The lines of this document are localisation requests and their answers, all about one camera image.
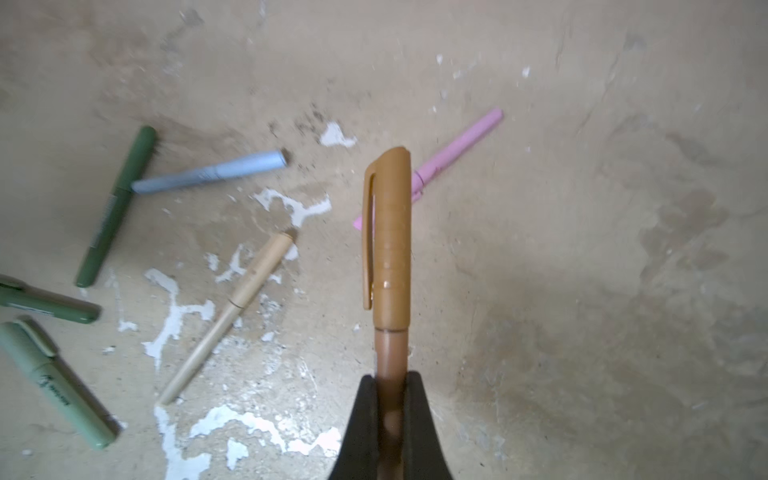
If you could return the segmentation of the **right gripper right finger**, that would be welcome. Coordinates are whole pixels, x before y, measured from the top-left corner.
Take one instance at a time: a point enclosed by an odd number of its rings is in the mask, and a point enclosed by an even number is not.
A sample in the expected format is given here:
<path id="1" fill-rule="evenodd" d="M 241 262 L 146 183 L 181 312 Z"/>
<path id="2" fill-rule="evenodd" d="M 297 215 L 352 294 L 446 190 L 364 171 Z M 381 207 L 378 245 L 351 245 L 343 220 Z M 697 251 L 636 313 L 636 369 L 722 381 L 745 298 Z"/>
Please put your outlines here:
<path id="1" fill-rule="evenodd" d="M 403 418 L 403 478 L 452 480 L 443 455 L 422 376 L 406 375 Z"/>

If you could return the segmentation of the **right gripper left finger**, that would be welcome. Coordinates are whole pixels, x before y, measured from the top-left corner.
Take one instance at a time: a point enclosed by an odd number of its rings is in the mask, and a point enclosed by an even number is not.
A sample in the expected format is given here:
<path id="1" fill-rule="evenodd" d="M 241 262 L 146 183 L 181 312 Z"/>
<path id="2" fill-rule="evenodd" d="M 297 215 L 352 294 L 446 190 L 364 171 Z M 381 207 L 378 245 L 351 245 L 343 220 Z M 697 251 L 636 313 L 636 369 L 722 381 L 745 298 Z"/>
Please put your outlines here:
<path id="1" fill-rule="evenodd" d="M 379 462 L 379 414 L 375 378 L 361 378 L 346 432 L 329 480 L 376 480 Z"/>

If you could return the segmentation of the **brown pen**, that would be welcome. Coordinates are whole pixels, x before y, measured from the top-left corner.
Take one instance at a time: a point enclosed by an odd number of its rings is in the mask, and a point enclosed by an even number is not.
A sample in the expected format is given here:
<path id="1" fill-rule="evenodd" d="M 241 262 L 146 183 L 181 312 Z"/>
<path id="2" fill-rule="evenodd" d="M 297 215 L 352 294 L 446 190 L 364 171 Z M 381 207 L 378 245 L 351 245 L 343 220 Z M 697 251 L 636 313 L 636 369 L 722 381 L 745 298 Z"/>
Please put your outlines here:
<path id="1" fill-rule="evenodd" d="M 411 154 L 384 152 L 365 171 L 361 214 L 363 308 L 372 312 L 379 479 L 402 476 L 411 320 Z"/>

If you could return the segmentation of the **beige pen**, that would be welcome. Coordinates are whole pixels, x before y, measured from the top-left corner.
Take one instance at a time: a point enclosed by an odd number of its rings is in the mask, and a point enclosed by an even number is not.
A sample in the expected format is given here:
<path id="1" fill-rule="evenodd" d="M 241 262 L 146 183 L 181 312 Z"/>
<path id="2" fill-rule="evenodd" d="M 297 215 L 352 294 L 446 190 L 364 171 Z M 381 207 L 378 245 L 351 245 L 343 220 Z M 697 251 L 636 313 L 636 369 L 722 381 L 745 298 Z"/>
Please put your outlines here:
<path id="1" fill-rule="evenodd" d="M 252 302 L 269 276 L 294 246 L 294 235 L 280 232 L 271 237 L 246 269 L 240 283 L 209 331 L 200 339 L 190 356 L 179 367 L 158 397 L 158 403 L 174 401 L 200 370 L 215 347 L 232 327 L 241 312 Z"/>

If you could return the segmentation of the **pink pen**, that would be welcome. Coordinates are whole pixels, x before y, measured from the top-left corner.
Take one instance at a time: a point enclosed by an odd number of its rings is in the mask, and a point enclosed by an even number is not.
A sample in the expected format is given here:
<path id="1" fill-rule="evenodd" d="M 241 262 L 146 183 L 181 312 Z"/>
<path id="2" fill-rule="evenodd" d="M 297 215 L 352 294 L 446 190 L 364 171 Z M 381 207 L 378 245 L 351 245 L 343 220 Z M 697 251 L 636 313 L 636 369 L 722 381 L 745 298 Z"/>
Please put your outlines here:
<path id="1" fill-rule="evenodd" d="M 454 164 L 467 150 L 477 144 L 504 118 L 501 108 L 491 109 L 445 147 L 411 173 L 411 203 L 416 203 L 423 191 L 440 173 Z"/>

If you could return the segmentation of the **light blue pen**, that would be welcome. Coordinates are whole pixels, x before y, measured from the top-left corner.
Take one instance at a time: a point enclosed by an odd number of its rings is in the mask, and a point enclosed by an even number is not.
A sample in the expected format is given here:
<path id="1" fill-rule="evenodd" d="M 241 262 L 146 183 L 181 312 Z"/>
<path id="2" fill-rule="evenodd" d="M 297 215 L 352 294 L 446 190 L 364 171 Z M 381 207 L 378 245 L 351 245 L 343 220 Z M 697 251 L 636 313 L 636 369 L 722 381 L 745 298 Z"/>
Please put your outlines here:
<path id="1" fill-rule="evenodd" d="M 270 172 L 286 166 L 287 160 L 281 150 L 259 152 L 216 165 L 134 181 L 131 188 L 137 194 L 152 194 Z"/>

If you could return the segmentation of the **light green pen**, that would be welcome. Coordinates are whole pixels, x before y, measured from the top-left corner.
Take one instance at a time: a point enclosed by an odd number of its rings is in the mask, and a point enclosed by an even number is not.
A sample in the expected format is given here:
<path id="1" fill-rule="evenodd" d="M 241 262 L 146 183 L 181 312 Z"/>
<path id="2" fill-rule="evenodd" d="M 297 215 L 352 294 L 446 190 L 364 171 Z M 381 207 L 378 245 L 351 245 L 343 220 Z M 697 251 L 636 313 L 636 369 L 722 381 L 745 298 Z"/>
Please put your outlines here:
<path id="1" fill-rule="evenodd" d="M 1 348 L 91 448 L 103 450 L 115 441 L 115 431 L 64 373 L 57 348 L 31 317 L 1 324 Z"/>

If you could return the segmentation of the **dark green pen lower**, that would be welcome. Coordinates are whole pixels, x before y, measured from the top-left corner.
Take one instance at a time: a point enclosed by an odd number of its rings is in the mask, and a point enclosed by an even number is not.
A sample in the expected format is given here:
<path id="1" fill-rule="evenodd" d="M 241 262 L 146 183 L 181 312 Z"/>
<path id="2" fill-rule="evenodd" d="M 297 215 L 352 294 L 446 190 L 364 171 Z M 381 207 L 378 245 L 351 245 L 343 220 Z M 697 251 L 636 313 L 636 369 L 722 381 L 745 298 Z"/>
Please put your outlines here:
<path id="1" fill-rule="evenodd" d="M 80 324 L 95 322 L 102 312 L 97 304 L 38 289 L 5 275 L 1 276 L 1 305 Z"/>

